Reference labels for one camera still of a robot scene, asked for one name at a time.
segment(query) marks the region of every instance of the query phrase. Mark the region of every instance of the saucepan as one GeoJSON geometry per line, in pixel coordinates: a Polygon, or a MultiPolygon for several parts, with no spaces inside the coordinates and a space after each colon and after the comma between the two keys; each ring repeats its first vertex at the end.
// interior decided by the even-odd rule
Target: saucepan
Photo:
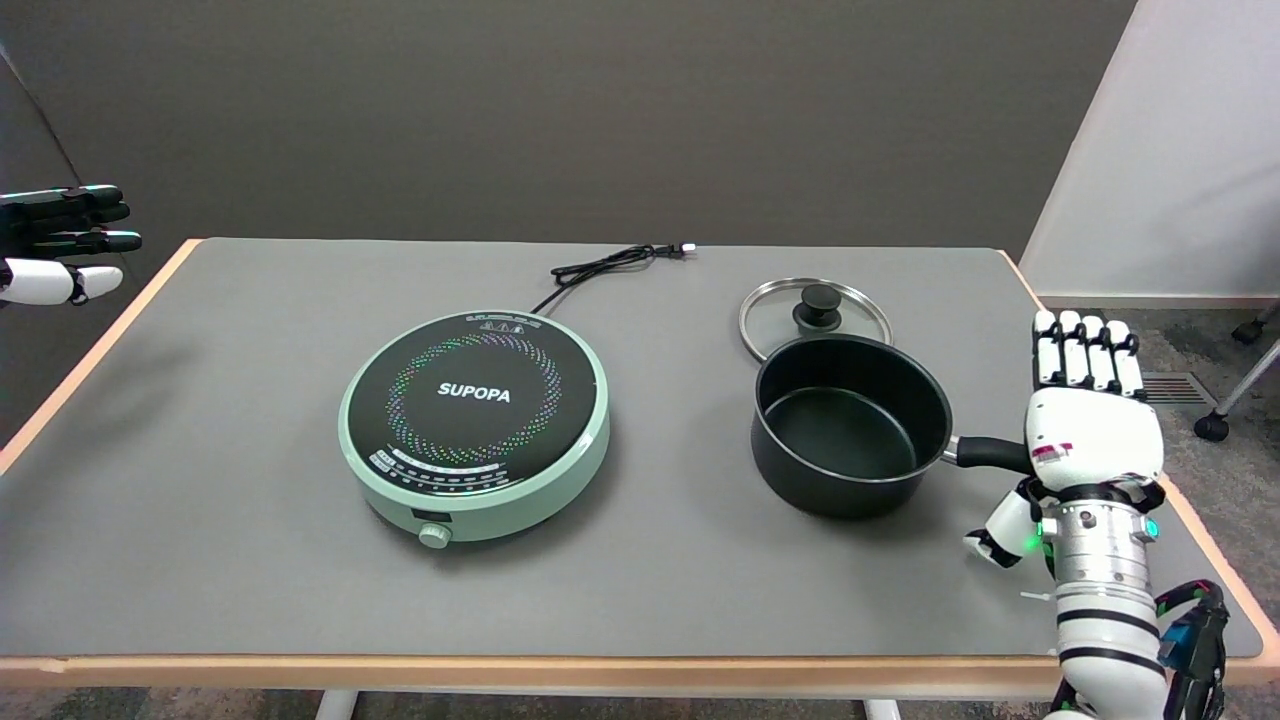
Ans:
{"type": "Polygon", "coordinates": [[[951,433],[951,404],[937,379],[872,337],[806,332],[769,354],[756,374],[755,465],[782,500],[806,512],[886,515],[938,462],[1033,473],[1023,443],[951,433]]]}

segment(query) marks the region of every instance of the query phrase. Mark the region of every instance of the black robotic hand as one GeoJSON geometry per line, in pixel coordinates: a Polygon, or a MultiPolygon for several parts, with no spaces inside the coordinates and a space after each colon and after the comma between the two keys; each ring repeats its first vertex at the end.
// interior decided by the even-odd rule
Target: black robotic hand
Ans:
{"type": "Polygon", "coordinates": [[[124,193],[111,184],[0,195],[0,302],[83,305],[119,287],[119,268],[60,260],[137,250],[138,233],[105,227],[127,217],[124,193]]]}

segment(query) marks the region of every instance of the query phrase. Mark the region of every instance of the robot finger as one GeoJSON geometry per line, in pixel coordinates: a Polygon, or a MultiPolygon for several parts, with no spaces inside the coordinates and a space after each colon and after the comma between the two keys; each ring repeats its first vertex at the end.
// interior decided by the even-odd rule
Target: robot finger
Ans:
{"type": "Polygon", "coordinates": [[[52,260],[6,258],[0,260],[0,300],[22,305],[83,305],[111,292],[124,281],[119,268],[73,268],[52,260]]]}
{"type": "Polygon", "coordinates": [[[1062,325],[1062,372],[1066,387],[1092,389],[1089,355],[1084,346],[1088,334],[1084,320],[1074,310],[1064,310],[1057,318],[1062,325]]]}
{"type": "Polygon", "coordinates": [[[129,215],[113,184],[58,187],[0,195],[0,238],[29,240],[64,231],[88,231],[129,215]]]}
{"type": "Polygon", "coordinates": [[[1036,366],[1036,389],[1062,382],[1062,325],[1048,310],[1036,313],[1032,323],[1032,364],[1036,366]]]}
{"type": "Polygon", "coordinates": [[[56,260],[72,255],[129,252],[142,247],[142,237],[131,231],[64,232],[28,246],[27,256],[56,260]]]}
{"type": "Polygon", "coordinates": [[[1138,366],[1138,336],[1129,332],[1129,325],[1120,320],[1107,323],[1111,334],[1111,360],[1115,365],[1119,393],[1124,397],[1143,400],[1142,369],[1138,366]]]}
{"type": "Polygon", "coordinates": [[[1033,519],[1032,498],[1023,495],[1024,487],[1009,491],[983,527],[964,537],[969,552],[1001,568],[1012,568],[1039,548],[1038,524],[1033,519]]]}
{"type": "Polygon", "coordinates": [[[1111,341],[1106,324],[1097,315],[1084,318],[1084,345],[1089,356],[1089,375],[1097,392],[1119,392],[1115,365],[1111,360],[1111,341]]]}

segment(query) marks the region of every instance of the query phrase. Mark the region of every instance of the table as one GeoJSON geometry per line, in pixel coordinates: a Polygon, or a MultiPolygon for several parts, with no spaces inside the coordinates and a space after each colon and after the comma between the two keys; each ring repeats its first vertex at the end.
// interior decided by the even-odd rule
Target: table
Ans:
{"type": "MultiPolygon", "coordinates": [[[[996,251],[709,247],[591,281],[554,311],[614,398],[577,501],[449,556],[362,506],[335,442],[360,364],[434,316],[531,306],[544,269],[611,250],[186,243],[0,455],[0,683],[1048,697],[1052,605],[1021,596],[1047,574],[959,543],[1014,478],[941,466],[850,525],[795,512],[744,455],[735,311],[783,275],[870,295],[957,430],[1018,437],[1038,302],[996,251]]],[[[1165,484],[1157,588],[1221,580],[1229,682],[1280,676],[1275,628],[1165,484]]]]}

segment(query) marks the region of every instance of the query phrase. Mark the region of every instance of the floor vent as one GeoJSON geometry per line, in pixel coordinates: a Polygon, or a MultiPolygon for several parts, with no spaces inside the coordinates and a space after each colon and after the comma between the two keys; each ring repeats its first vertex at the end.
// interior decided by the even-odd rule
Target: floor vent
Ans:
{"type": "Polygon", "coordinates": [[[1147,402],[1151,405],[1192,409],[1217,405],[1213,396],[1190,373],[1143,373],[1142,384],[1147,388],[1147,402]]]}

